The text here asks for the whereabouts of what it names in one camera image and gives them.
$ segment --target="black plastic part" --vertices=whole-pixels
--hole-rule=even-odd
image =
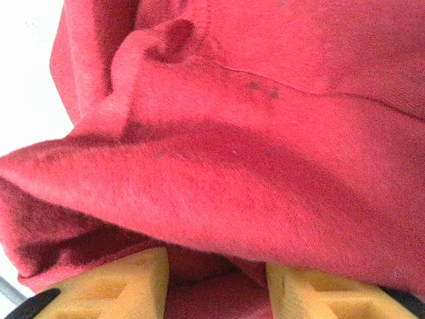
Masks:
[[[389,294],[391,298],[397,300],[399,304],[403,305],[419,319],[425,319],[425,303],[417,299],[417,297],[404,291],[386,287],[381,287],[381,289]]]
[[[24,301],[18,308],[8,314],[5,319],[33,319],[59,294],[60,289],[58,288],[40,292]]]

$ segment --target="stain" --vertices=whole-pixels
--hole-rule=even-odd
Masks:
[[[272,91],[272,98],[273,98],[273,99],[277,99],[277,98],[279,98],[279,88],[273,88],[273,91]]]
[[[251,82],[250,83],[250,87],[254,90],[259,90],[260,89],[260,85],[257,82]]]

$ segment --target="white wall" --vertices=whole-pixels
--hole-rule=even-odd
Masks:
[[[0,155],[72,129],[48,68],[61,0],[0,1]],[[17,270],[0,249],[0,276],[23,294]],[[0,318],[14,309],[0,295]]]

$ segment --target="red fabric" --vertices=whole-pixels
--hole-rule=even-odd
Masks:
[[[167,245],[170,318],[270,318],[262,262],[423,294],[424,21],[418,0],[65,0],[75,129],[0,159],[21,282]]]

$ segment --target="dark spot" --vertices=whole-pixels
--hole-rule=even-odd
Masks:
[[[279,98],[279,88],[273,88],[272,98],[273,99]]]
[[[260,89],[260,85],[257,82],[251,82],[250,83],[250,87],[254,90],[259,90]]]
[[[165,36],[167,48],[172,51],[182,50],[193,36],[194,31],[195,26],[188,20],[181,19],[173,22]]]

